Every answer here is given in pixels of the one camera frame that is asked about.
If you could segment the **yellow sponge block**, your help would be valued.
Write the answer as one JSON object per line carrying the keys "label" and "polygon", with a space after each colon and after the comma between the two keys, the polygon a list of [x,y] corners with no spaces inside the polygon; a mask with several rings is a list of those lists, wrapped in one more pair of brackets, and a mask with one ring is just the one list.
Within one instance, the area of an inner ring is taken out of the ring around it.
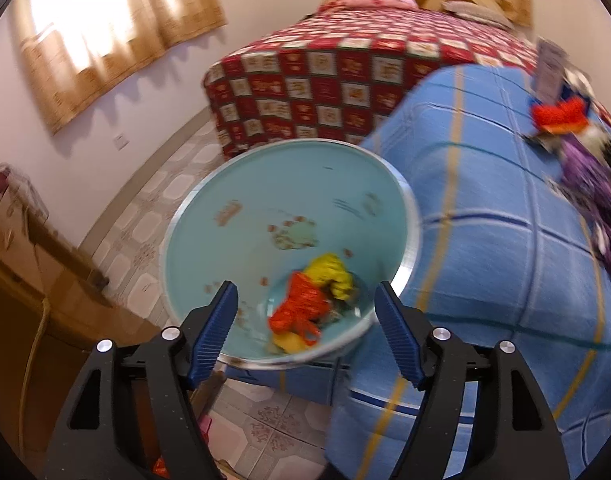
{"label": "yellow sponge block", "polygon": [[303,338],[292,332],[273,333],[272,342],[278,349],[287,354],[304,352],[309,348]]}

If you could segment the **red plastic bag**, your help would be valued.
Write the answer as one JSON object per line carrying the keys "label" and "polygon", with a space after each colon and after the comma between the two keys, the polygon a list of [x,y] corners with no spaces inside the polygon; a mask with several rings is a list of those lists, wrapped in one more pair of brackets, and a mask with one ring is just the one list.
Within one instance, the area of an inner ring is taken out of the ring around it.
{"label": "red plastic bag", "polygon": [[303,272],[293,272],[287,296],[268,318],[268,328],[272,335],[296,333],[311,349],[322,337],[319,321],[326,318],[330,310],[331,304],[322,289],[316,287]]}

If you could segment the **yellow wrapper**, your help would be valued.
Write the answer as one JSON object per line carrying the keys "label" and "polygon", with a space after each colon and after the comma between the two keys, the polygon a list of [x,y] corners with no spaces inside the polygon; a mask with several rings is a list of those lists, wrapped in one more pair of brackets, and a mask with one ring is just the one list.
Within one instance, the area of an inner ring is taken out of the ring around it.
{"label": "yellow wrapper", "polygon": [[355,296],[354,278],[333,252],[313,259],[303,273],[316,287],[328,289],[339,301],[349,302]]}

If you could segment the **red mesh net bag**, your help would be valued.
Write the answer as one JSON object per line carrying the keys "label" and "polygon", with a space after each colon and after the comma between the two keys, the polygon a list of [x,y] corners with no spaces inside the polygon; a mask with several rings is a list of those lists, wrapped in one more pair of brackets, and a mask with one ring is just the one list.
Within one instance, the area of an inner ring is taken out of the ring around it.
{"label": "red mesh net bag", "polygon": [[585,101],[579,96],[571,96],[555,104],[534,102],[531,104],[531,116],[539,133],[553,136],[579,133],[589,125]]}

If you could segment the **light blue trash bin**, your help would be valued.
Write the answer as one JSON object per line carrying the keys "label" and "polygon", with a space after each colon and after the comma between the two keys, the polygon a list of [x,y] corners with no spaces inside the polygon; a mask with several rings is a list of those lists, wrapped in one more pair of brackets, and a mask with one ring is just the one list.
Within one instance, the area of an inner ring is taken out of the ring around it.
{"label": "light blue trash bin", "polygon": [[[292,140],[256,148],[209,174],[186,196],[161,246],[168,315],[182,322],[224,282],[238,314],[220,359],[247,370],[287,370],[347,350],[375,323],[374,295],[401,292],[420,251],[420,219],[409,184],[389,162],[345,142]],[[353,280],[310,349],[288,354],[268,319],[292,273],[338,257]]]}

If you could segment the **wooden dresser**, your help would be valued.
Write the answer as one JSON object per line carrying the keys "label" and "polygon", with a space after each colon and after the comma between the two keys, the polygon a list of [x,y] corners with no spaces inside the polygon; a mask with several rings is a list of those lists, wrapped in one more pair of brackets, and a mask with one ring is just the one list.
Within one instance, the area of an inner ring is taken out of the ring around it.
{"label": "wooden dresser", "polygon": [[92,258],[60,240],[19,170],[0,165],[0,433],[32,474],[44,466],[66,396],[97,341],[158,330],[104,296]]}

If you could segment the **blue plaid tablecloth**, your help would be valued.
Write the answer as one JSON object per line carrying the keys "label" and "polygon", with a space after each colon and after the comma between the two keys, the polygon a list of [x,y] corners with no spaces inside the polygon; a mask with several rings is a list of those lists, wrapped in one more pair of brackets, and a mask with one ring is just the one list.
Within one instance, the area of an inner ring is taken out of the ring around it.
{"label": "blue plaid tablecloth", "polygon": [[[571,479],[611,435],[611,277],[592,247],[591,220],[554,184],[554,155],[533,148],[529,76],[518,68],[442,68],[406,96],[363,144],[415,195],[421,224],[416,270],[400,296],[470,344],[517,344],[563,441]],[[347,248],[356,264],[397,270],[405,245],[400,206],[354,190],[321,195],[306,213],[323,252]],[[357,349],[289,370],[287,390],[326,402],[326,454],[345,477],[386,479],[412,429],[421,392],[404,387],[378,325]]]}

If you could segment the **purple foil wrapper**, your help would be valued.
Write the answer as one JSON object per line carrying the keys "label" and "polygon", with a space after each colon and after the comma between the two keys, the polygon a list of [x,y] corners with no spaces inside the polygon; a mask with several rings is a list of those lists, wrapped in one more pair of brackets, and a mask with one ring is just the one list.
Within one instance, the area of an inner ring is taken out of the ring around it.
{"label": "purple foil wrapper", "polygon": [[611,173],[575,136],[561,144],[560,183],[591,227],[593,248],[611,275]]}

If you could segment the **blue white milk carton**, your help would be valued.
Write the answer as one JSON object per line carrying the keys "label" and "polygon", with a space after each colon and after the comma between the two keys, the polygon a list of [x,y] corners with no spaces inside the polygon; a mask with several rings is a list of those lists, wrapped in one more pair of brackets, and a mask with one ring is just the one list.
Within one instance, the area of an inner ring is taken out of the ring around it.
{"label": "blue white milk carton", "polygon": [[577,66],[568,64],[563,72],[563,86],[560,99],[567,101],[578,96],[585,103],[585,112],[588,113],[595,99],[590,77]]}

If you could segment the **white tall carton box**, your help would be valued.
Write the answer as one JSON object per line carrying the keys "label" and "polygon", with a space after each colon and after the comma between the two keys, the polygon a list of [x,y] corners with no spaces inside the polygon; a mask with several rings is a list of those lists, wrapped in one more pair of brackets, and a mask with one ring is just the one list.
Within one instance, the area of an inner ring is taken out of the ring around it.
{"label": "white tall carton box", "polygon": [[555,104],[563,88],[563,77],[568,55],[551,40],[540,38],[537,42],[537,67],[532,79],[534,97],[542,104]]}

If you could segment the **red patterned bedspread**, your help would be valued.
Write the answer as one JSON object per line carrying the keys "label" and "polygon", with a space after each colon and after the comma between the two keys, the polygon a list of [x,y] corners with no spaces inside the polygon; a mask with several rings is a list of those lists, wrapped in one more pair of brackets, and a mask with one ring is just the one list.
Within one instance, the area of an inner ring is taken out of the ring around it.
{"label": "red patterned bedspread", "polygon": [[435,70],[457,64],[532,72],[514,32],[435,11],[335,9],[215,62],[203,78],[225,158],[296,138],[359,144]]}

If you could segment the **left window tan curtain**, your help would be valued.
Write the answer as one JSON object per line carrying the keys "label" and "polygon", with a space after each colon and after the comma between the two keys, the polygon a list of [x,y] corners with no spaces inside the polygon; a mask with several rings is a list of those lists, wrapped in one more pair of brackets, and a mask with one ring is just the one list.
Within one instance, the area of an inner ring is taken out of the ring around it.
{"label": "left window tan curtain", "polygon": [[11,17],[50,133],[171,47],[226,23],[220,0],[12,0]]}

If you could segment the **striped pillow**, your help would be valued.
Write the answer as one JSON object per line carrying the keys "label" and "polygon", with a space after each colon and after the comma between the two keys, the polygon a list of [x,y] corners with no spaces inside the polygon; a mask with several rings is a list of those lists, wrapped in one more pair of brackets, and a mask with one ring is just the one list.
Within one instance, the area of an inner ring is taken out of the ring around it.
{"label": "striped pillow", "polygon": [[462,20],[493,26],[504,30],[514,30],[514,25],[502,12],[488,9],[479,4],[449,0],[442,3],[442,10],[461,18]]}

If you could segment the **pink floral pillow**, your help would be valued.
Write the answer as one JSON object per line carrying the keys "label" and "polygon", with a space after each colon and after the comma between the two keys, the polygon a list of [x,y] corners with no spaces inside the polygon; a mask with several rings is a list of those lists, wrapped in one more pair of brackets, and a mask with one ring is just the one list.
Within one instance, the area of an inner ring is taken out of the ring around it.
{"label": "pink floral pillow", "polygon": [[418,11],[416,0],[331,0],[319,7],[319,13],[342,9],[398,9]]}

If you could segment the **white wall socket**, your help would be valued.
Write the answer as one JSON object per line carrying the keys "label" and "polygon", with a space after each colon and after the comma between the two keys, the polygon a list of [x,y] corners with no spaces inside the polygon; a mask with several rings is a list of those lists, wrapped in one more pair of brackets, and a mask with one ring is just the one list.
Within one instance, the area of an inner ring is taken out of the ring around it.
{"label": "white wall socket", "polygon": [[113,144],[115,146],[115,148],[118,151],[123,150],[123,148],[125,148],[128,144],[128,139],[125,136],[124,133],[118,133],[114,138],[113,138]]}

